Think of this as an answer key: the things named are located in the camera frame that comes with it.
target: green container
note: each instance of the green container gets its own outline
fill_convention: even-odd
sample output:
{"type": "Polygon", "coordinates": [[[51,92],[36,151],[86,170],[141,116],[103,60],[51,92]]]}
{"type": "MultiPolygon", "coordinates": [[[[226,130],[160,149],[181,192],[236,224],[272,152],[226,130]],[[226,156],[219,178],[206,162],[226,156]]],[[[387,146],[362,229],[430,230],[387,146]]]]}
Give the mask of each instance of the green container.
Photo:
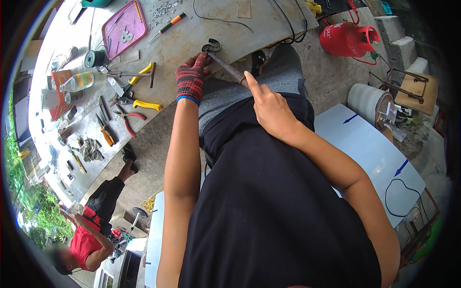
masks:
{"type": "Polygon", "coordinates": [[[86,8],[86,7],[104,8],[107,5],[109,5],[111,1],[112,0],[93,0],[93,2],[89,2],[86,0],[82,0],[82,7],[83,8],[86,8]]]}

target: solder wire spool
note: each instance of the solder wire spool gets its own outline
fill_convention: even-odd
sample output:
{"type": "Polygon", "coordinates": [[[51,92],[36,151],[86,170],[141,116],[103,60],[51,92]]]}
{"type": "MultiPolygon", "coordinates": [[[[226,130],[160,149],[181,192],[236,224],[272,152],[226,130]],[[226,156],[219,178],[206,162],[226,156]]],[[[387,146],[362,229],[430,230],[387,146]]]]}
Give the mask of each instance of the solder wire spool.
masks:
{"type": "Polygon", "coordinates": [[[85,55],[85,67],[92,68],[95,66],[101,66],[106,59],[106,52],[104,50],[90,50],[85,55]]]}

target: metal table top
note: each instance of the metal table top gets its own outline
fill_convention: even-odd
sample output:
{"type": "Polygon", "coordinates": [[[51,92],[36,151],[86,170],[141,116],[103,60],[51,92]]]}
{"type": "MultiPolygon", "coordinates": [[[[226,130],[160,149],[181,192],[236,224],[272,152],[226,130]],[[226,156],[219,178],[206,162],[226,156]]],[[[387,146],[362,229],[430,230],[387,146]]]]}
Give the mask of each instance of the metal table top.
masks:
{"type": "MultiPolygon", "coordinates": [[[[156,7],[163,2],[166,2],[166,0],[139,1],[146,22],[155,23],[155,19],[149,10],[155,11],[156,7]]],[[[115,116],[112,111],[109,111],[112,120],[107,125],[115,132],[118,143],[109,147],[104,141],[95,114],[97,112],[100,114],[100,110],[97,108],[99,97],[103,96],[107,104],[115,92],[104,74],[99,73],[95,68],[86,69],[83,65],[83,58],[89,50],[90,30],[92,31],[91,49],[96,50],[102,41],[102,25],[127,2],[124,0],[113,0],[108,6],[102,9],[87,8],[77,22],[74,25],[70,25],[68,14],[74,3],[72,1],[65,1],[51,23],[38,55],[29,99],[29,129],[37,151],[42,159],[46,161],[50,159],[49,145],[52,145],[58,153],[57,168],[59,173],[53,174],[50,172],[45,175],[45,178],[66,205],[72,203],[74,200],[81,200],[99,173],[131,139],[125,128],[123,119],[115,116]],[[84,140],[92,138],[101,143],[102,147],[100,151],[104,156],[103,161],[86,163],[83,162],[83,157],[77,153],[77,156],[83,162],[83,166],[88,171],[86,174],[79,171],[80,168],[68,152],[67,147],[61,146],[57,141],[58,132],[57,129],[52,129],[53,122],[51,121],[49,111],[41,109],[41,89],[47,89],[47,76],[50,75],[51,60],[56,55],[66,53],[71,46],[78,48],[78,57],[68,63],[63,69],[71,70],[73,75],[85,71],[92,71],[95,74],[93,86],[85,89],[84,97],[76,102],[78,112],[71,121],[70,128],[72,135],[68,138],[68,143],[73,147],[77,147],[77,138],[84,140]],[[45,129],[50,129],[51,131],[44,134],[41,133],[40,118],[45,122],[45,129]],[[73,175],[75,180],[69,186],[65,185],[65,189],[63,190],[59,182],[60,178],[62,179],[68,173],[65,167],[67,160],[70,160],[74,166],[73,175]]],[[[302,15],[296,4],[293,1],[287,0],[279,0],[278,3],[290,19],[295,33],[302,32],[304,24],[302,15]]],[[[306,3],[302,0],[298,0],[298,3],[307,19],[308,29],[318,27],[318,23],[306,3]]],[[[199,52],[201,47],[208,42],[208,38],[217,39],[221,43],[221,50],[218,52],[218,56],[224,61],[232,63],[253,51],[291,36],[288,24],[270,0],[251,0],[251,18],[237,18],[237,6],[234,0],[195,1],[195,9],[200,16],[220,18],[227,21],[239,21],[248,25],[254,31],[254,34],[240,24],[201,19],[194,14],[192,5],[193,0],[183,0],[182,4],[175,7],[176,13],[174,16],[180,14],[180,12],[184,12],[187,17],[179,21],[167,32],[159,35],[155,41],[148,43],[158,32],[158,29],[166,23],[159,24],[157,27],[153,25],[154,28],[148,31],[145,37],[125,52],[125,54],[128,54],[139,49],[139,60],[114,69],[114,71],[138,73],[150,62],[157,63],[154,87],[152,89],[149,88],[149,77],[141,77],[130,89],[130,91],[134,92],[134,99],[161,104],[162,108],[166,108],[176,98],[177,87],[174,75],[176,68],[184,63],[187,58],[199,52]]],[[[216,72],[220,70],[220,67],[214,63],[209,66],[209,69],[212,72],[216,72]]],[[[122,77],[118,78],[117,81],[123,86],[129,79],[129,77],[122,77]]],[[[159,113],[156,110],[142,107],[134,109],[132,106],[124,106],[124,109],[126,112],[139,112],[147,118],[147,121],[141,121],[133,117],[130,118],[129,122],[135,133],[159,113]]]]}

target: black shirt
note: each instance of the black shirt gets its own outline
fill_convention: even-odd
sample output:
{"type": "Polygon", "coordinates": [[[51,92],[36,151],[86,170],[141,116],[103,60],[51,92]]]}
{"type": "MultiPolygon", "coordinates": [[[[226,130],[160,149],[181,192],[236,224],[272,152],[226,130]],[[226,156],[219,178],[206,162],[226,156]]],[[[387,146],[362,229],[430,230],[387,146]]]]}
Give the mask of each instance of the black shirt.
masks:
{"type": "MultiPolygon", "coordinates": [[[[313,128],[311,107],[284,96],[313,128]]],[[[204,130],[212,169],[190,218],[179,287],[380,287],[358,214],[307,157],[257,123],[253,103],[234,104],[204,130]]]]}

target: red and black work glove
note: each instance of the red and black work glove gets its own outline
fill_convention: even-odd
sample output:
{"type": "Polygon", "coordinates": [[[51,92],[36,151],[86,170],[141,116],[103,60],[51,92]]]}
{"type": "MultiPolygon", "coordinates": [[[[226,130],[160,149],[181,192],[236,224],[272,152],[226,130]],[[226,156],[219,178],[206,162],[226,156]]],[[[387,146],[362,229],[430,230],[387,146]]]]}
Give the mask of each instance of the red and black work glove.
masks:
{"type": "Polygon", "coordinates": [[[177,96],[176,101],[181,98],[193,100],[200,106],[202,100],[203,79],[210,76],[211,72],[204,68],[211,64],[212,59],[208,53],[200,52],[189,58],[186,63],[176,70],[177,96]]]}

